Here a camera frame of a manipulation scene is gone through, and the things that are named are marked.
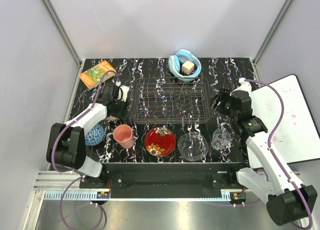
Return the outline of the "red floral plate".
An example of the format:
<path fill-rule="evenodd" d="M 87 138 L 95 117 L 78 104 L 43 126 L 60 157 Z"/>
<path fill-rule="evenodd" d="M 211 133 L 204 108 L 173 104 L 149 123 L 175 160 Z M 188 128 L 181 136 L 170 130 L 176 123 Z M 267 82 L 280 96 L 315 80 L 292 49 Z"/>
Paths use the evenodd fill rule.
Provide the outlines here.
<path fill-rule="evenodd" d="M 176 147 L 176 136 L 168 128 L 155 127 L 146 134 L 144 147 L 146 152 L 153 157 L 166 157 Z"/>

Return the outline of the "blue triangle patterned bowl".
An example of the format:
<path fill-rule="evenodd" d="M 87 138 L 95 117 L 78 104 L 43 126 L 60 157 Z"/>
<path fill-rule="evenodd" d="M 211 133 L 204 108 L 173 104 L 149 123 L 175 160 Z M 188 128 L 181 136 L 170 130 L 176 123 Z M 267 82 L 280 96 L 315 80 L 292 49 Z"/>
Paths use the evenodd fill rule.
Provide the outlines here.
<path fill-rule="evenodd" d="M 105 137 L 105 130 L 100 124 L 96 124 L 84 137 L 87 146 L 98 145 Z"/>

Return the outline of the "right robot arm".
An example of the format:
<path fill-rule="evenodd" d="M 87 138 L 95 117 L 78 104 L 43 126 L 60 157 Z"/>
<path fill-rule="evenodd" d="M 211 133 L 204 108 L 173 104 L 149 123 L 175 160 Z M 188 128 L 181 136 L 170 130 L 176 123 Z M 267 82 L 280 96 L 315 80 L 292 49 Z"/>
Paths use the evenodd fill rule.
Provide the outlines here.
<path fill-rule="evenodd" d="M 305 185 L 279 155 L 263 121 L 253 115 L 252 99 L 247 91 L 222 88 L 211 100 L 211 108 L 230 117 L 232 127 L 245 146 L 259 160 L 267 179 L 251 167 L 227 175 L 228 185 L 251 190 L 266 206 L 272 221 L 283 226 L 308 218 L 313 226 L 312 211 L 318 196 L 312 185 Z"/>

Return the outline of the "pink plastic cup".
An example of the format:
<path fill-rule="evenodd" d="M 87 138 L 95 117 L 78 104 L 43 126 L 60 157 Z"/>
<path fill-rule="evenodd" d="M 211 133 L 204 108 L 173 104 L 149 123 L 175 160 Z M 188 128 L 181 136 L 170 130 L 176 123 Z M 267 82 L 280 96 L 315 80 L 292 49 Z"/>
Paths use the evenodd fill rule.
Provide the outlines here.
<path fill-rule="evenodd" d="M 121 124 L 113 131 L 113 138 L 124 149 L 130 149 L 134 145 L 133 130 L 129 125 Z"/>

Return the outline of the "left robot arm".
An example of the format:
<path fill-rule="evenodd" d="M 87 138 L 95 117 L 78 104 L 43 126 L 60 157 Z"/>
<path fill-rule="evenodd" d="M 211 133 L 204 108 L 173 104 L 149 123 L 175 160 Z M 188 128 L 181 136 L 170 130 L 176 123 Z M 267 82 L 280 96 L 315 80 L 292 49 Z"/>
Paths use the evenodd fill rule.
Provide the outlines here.
<path fill-rule="evenodd" d="M 126 85 L 105 85 L 94 103 L 75 118 L 52 125 L 46 160 L 58 172 L 75 171 L 90 176 L 97 188 L 108 183 L 101 163 L 87 156 L 85 136 L 99 122 L 111 117 L 125 119 L 129 106 L 130 88 Z"/>

